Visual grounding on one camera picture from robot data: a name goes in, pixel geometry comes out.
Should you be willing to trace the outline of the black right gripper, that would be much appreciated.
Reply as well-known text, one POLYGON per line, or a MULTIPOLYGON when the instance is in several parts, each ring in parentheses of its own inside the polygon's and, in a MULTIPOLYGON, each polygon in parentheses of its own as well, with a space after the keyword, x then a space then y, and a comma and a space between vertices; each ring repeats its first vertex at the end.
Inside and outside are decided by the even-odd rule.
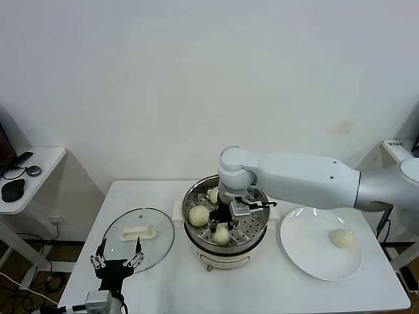
POLYGON ((238 221, 232 220, 230 207, 224 203, 220 203, 218 208, 210 212, 209 219, 209 229, 212 234, 216 232, 219 223, 228 223, 229 230, 238 228, 238 221))

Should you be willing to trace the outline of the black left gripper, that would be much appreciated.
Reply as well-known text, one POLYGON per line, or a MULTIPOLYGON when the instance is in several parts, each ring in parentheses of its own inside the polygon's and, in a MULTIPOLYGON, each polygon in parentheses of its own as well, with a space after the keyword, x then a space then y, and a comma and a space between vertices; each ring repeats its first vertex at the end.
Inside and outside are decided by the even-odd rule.
POLYGON ((90 255, 90 262, 95 269, 96 277, 101 281, 99 290, 121 292, 125 278, 132 276, 134 269, 137 269, 144 260, 141 238, 137 238, 135 253, 129 260, 105 260, 103 254, 106 242, 107 239, 103 238, 96 253, 90 255))

